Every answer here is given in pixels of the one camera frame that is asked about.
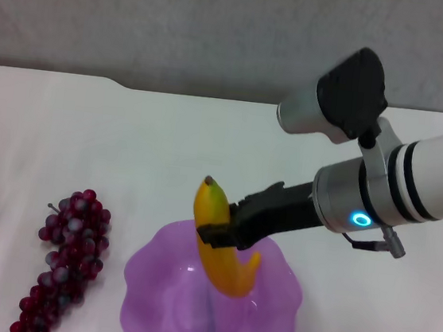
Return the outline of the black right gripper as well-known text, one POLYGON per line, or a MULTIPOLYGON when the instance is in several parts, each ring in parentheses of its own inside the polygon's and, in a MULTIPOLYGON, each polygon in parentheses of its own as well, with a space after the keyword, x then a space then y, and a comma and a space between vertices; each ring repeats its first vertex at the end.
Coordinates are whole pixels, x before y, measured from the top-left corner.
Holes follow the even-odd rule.
POLYGON ((272 234, 320 227, 312 192, 312 182, 292 187, 275 183, 238 203, 230 203, 230 224, 201 225, 196 232, 212 248, 247 250, 272 234))

